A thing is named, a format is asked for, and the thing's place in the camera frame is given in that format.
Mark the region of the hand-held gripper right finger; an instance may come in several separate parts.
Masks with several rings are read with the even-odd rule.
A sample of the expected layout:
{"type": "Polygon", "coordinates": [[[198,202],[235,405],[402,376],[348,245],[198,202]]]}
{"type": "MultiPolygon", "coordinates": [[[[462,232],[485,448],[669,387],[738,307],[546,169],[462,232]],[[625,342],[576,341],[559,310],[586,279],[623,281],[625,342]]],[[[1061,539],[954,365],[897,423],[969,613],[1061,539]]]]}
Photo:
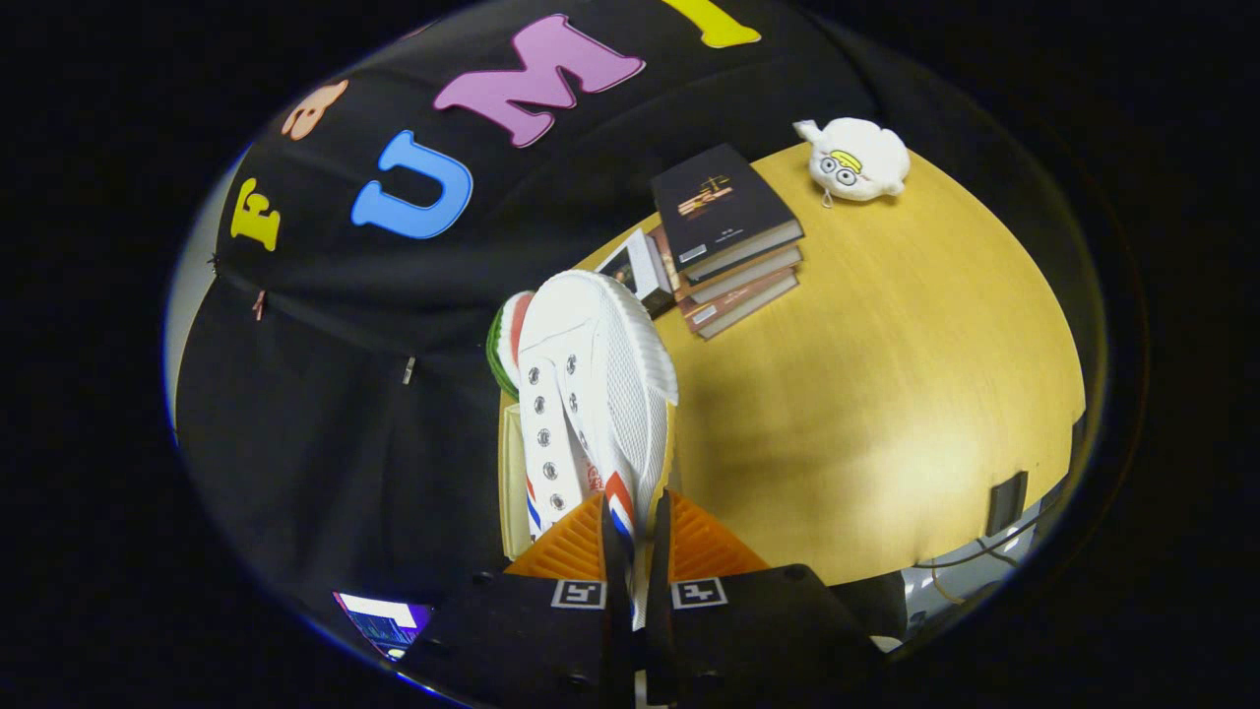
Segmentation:
{"type": "Polygon", "coordinates": [[[883,654],[804,564],[769,565],[675,490],[656,506],[645,699],[667,708],[822,708],[883,654]]]}

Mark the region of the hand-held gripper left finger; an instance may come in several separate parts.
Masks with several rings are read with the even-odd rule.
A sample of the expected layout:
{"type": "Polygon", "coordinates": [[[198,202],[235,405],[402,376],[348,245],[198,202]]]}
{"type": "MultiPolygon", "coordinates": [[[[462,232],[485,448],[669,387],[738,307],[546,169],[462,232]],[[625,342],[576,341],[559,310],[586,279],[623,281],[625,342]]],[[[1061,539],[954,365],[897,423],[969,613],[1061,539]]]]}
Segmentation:
{"type": "Polygon", "coordinates": [[[401,678],[472,708],[633,708],[631,570],[607,495],[591,495],[505,570],[438,607],[401,678]]]}

